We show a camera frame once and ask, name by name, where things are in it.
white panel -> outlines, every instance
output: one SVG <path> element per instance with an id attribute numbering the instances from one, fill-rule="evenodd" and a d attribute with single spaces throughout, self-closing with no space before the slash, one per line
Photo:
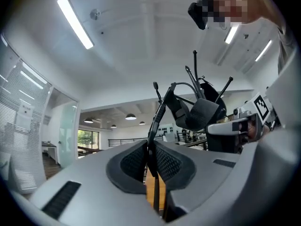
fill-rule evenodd
<path id="1" fill-rule="evenodd" d="M 21 71 L 43 89 L 23 76 Z M 25 70 L 21 60 L 12 69 L 7 81 L 3 89 L 0 89 L 0 153 L 11 154 L 12 172 L 8 183 L 15 185 L 20 193 L 28 194 L 46 180 L 39 136 L 42 114 L 51 85 L 42 83 Z M 16 126 L 20 99 L 34 107 L 29 130 Z"/>

person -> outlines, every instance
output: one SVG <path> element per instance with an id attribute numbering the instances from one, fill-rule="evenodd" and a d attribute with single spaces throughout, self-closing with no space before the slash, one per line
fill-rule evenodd
<path id="1" fill-rule="evenodd" d="M 280 53 L 278 58 L 278 73 L 284 68 L 297 42 L 289 26 L 272 0 L 214 0 L 214 10 L 231 22 L 249 24 L 259 18 L 265 18 L 278 27 Z M 265 125 L 263 135 L 269 132 Z M 248 137 L 254 139 L 256 128 L 253 121 L 248 123 Z"/>

window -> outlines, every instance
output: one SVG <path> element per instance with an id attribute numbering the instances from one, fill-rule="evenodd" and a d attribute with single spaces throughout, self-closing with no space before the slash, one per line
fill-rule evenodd
<path id="1" fill-rule="evenodd" d="M 77 146 L 99 149 L 99 132 L 79 130 L 77 135 Z"/>

glass door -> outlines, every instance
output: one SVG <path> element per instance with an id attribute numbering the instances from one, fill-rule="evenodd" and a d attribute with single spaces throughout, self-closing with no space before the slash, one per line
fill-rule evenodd
<path id="1" fill-rule="evenodd" d="M 64 105 L 59 129 L 59 157 L 62 168 L 72 164 L 74 157 L 74 120 L 76 115 L 75 101 Z"/>

wooden floor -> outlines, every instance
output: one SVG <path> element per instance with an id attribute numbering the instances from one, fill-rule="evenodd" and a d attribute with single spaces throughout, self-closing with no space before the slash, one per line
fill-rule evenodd
<path id="1" fill-rule="evenodd" d="M 46 179 L 48 180 L 52 176 L 54 176 L 56 173 L 58 173 L 61 170 L 61 167 L 59 165 L 56 165 L 55 160 L 48 157 L 46 154 L 42 154 L 43 157 L 43 164 L 44 164 L 44 170 Z"/>
<path id="2" fill-rule="evenodd" d="M 159 176 L 160 183 L 160 201 L 159 201 L 159 210 L 164 209 L 165 202 L 165 183 L 162 178 Z M 154 192 L 155 192 L 155 178 L 151 175 L 150 170 L 147 170 L 146 174 L 146 200 L 153 206 L 154 205 Z"/>

